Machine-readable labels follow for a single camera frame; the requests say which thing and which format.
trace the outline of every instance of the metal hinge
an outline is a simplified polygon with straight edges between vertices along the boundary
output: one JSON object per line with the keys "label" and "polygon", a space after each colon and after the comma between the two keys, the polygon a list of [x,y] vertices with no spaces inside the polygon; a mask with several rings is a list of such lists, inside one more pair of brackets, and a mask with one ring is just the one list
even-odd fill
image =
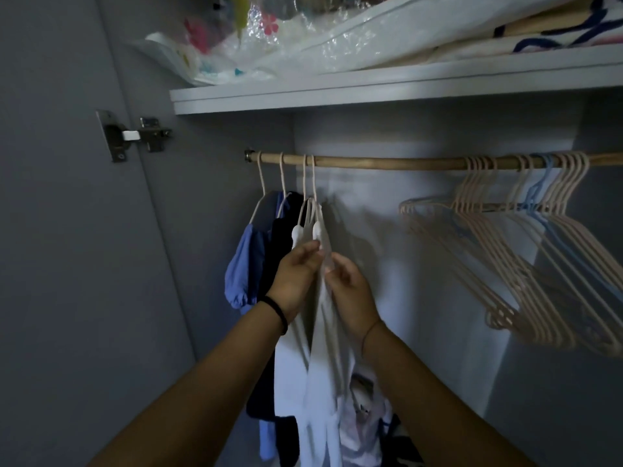
{"label": "metal hinge", "polygon": [[141,128],[137,131],[130,131],[119,123],[112,111],[98,109],[97,117],[102,125],[102,133],[104,133],[113,162],[127,161],[126,150],[133,142],[144,143],[149,152],[161,152],[165,149],[165,140],[171,137],[171,130],[160,127],[157,117],[142,117]]}

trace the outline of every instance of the white shelf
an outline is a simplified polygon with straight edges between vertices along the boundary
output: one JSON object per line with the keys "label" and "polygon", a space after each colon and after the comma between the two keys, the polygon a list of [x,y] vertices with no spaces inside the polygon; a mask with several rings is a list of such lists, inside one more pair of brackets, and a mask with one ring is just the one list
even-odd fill
{"label": "white shelf", "polygon": [[623,85],[623,45],[171,90],[176,114]]}

